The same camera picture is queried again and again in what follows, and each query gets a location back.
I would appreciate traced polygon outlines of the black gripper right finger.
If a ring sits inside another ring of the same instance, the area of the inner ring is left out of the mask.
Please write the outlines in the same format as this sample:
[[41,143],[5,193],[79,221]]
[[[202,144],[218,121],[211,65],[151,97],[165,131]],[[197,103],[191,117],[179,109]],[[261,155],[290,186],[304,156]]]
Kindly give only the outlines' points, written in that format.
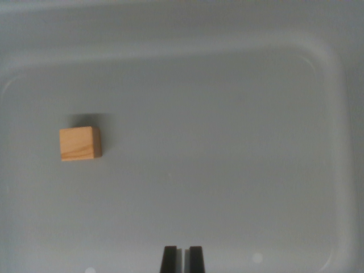
[[205,273],[203,249],[191,246],[184,252],[184,273]]

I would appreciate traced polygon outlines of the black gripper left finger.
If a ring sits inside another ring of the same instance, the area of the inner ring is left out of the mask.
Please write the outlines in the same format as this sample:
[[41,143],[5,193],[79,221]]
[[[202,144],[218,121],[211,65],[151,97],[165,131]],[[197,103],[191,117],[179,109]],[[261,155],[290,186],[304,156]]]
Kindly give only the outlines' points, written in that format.
[[182,268],[182,249],[178,249],[177,246],[165,246],[160,273],[181,273]]

